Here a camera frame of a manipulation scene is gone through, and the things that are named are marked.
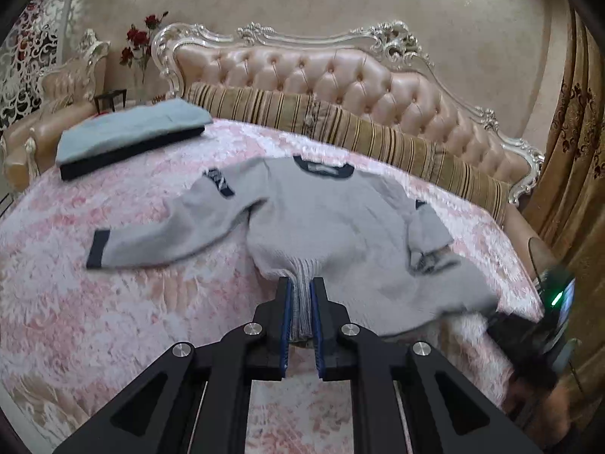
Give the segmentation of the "operator right hand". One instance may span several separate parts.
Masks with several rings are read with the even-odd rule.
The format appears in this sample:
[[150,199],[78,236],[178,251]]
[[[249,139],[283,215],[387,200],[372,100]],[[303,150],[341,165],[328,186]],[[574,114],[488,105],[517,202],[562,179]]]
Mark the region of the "operator right hand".
[[569,393],[561,382],[552,390],[536,389],[516,374],[507,384],[503,410],[511,415],[518,407],[530,406],[522,429],[536,444],[555,444],[567,435],[571,427]]

